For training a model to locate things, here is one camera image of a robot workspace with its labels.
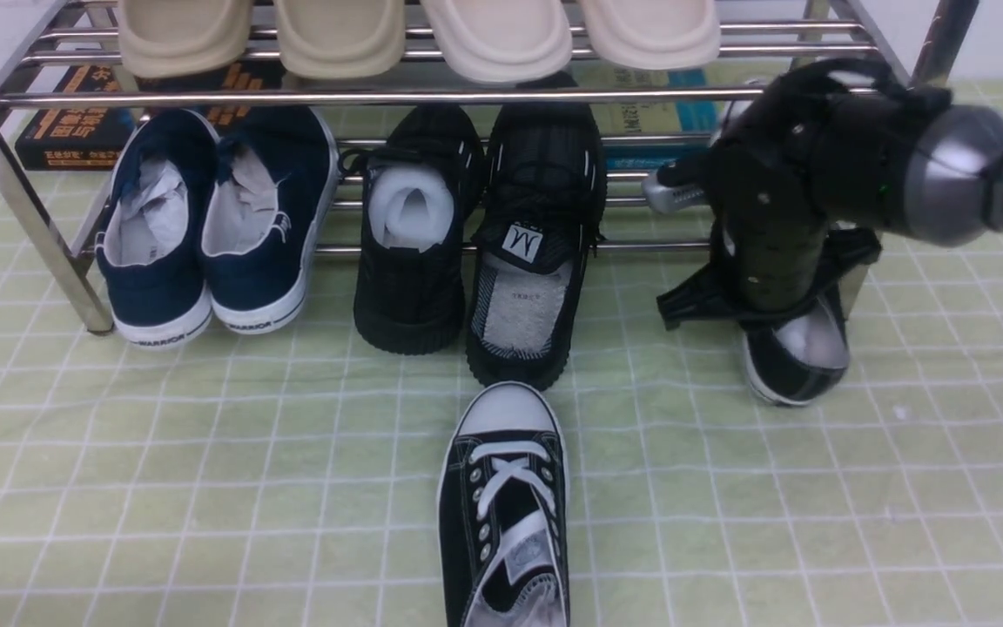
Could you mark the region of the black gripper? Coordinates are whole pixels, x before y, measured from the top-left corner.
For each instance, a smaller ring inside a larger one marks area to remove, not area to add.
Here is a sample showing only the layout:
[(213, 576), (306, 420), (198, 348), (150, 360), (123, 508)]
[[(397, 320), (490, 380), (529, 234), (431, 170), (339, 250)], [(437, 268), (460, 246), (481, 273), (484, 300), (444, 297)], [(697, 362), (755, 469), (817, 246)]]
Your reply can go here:
[(878, 61), (827, 59), (777, 77), (721, 132), (703, 159), (703, 188), (730, 235), (729, 262), (712, 260), (656, 297), (664, 328), (747, 316), (798, 316), (852, 270), (879, 261), (879, 235), (831, 228), (813, 201), (811, 156), (831, 101), (849, 92), (837, 72), (881, 84)]

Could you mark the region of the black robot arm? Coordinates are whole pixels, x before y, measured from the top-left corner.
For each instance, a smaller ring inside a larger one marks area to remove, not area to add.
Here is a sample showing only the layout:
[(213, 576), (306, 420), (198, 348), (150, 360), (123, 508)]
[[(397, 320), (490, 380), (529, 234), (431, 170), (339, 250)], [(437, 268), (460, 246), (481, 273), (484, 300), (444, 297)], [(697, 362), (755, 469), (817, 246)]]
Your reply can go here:
[(1003, 116), (831, 58), (773, 79), (656, 181), (714, 212), (710, 261), (656, 299), (666, 328), (779, 324), (874, 263), (880, 234), (959, 247), (1003, 232)]

